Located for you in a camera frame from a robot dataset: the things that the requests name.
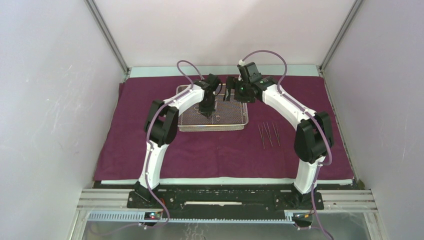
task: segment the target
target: perforated metal tray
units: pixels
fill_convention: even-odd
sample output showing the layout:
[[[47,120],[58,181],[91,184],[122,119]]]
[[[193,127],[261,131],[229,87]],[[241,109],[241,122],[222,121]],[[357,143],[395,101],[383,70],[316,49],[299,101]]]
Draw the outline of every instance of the perforated metal tray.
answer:
[[[182,92],[188,85],[180,85],[176,93]],[[196,103],[183,112],[178,118],[178,128],[181,132],[206,132],[206,131],[236,131],[245,128],[249,122],[248,106],[246,103],[234,99],[231,92],[230,101],[224,101],[224,90],[215,97],[215,112],[206,117],[199,112]]]

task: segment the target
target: white wall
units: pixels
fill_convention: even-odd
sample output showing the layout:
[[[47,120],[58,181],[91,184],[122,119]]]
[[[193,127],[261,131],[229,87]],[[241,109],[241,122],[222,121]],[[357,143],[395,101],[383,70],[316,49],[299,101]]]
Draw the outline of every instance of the white wall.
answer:
[[[1,1],[0,31],[0,239],[65,239],[123,73],[83,0]]]
[[[267,49],[289,64],[321,64],[354,0],[99,0],[132,67],[234,65]],[[269,54],[254,60],[281,64]]]
[[[424,2],[365,1],[325,77],[391,240],[423,239]]]

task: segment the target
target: metal tray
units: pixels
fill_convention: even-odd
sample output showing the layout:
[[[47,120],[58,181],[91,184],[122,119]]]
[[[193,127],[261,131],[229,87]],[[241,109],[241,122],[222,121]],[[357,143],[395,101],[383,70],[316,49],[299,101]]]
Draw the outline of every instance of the metal tray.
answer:
[[[188,85],[179,85],[176,93],[182,92]],[[181,132],[207,132],[207,131],[236,131],[245,128],[249,122],[248,106],[246,103],[234,99],[234,90],[231,92],[230,101],[224,101],[224,90],[215,98],[215,109],[210,117],[205,117],[199,112],[196,103],[183,112],[178,118],[178,128]]]

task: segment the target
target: robotic arm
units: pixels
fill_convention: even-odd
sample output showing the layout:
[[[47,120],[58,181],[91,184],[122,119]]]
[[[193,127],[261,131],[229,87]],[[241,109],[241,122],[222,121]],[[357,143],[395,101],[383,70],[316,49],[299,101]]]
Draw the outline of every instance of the robotic arm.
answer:
[[[231,90],[234,89],[235,100],[242,103],[254,103],[259,100],[279,112],[296,129],[294,141],[294,150],[299,156],[299,167],[297,176],[292,186],[292,193],[296,202],[308,201],[313,179],[315,177],[317,166],[324,161],[327,149],[321,135],[317,131],[317,126],[308,117],[309,113],[314,116],[324,131],[327,142],[331,147],[333,142],[333,133],[330,117],[325,112],[316,113],[307,108],[286,92],[278,91],[278,84],[272,77],[263,77],[258,71],[254,62],[246,65],[238,65],[240,71],[239,78],[228,77],[226,80],[226,89],[224,100],[230,100]],[[169,144],[174,140],[178,128],[178,116],[196,103],[199,104],[199,111],[206,117],[210,116],[214,109],[215,95],[213,92],[217,89],[220,80],[213,74],[210,74],[205,81],[196,81],[194,88],[186,95],[179,93],[173,98],[165,101],[155,100],[150,108],[148,119],[145,124],[145,130],[151,123],[154,114],[167,101],[172,101],[160,113],[165,117],[164,121],[157,119],[153,123],[150,134],[150,140],[147,144],[146,157],[141,176],[134,186],[138,195],[147,201],[151,196],[147,191],[146,175],[148,185],[154,189],[159,185],[159,176],[164,159],[165,152]]]

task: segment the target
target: maroon tablecloth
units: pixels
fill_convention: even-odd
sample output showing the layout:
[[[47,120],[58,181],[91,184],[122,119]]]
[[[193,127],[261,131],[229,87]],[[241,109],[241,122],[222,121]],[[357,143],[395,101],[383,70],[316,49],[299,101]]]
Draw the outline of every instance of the maroon tablecloth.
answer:
[[[146,154],[147,114],[154,99],[175,95],[183,76],[136,77],[121,84],[120,97],[106,142],[100,153],[94,180],[137,179]],[[313,76],[287,76],[282,86],[301,103],[317,112],[326,111],[332,119],[335,145],[333,163],[323,167],[320,180],[352,179],[353,172],[343,147],[336,119],[327,96],[324,79]],[[294,151],[295,130],[274,109],[262,102],[247,105],[249,123],[243,130],[181,132],[168,147],[161,178],[295,178],[299,159]],[[263,149],[258,124],[277,123],[281,146],[275,134],[265,138]]]

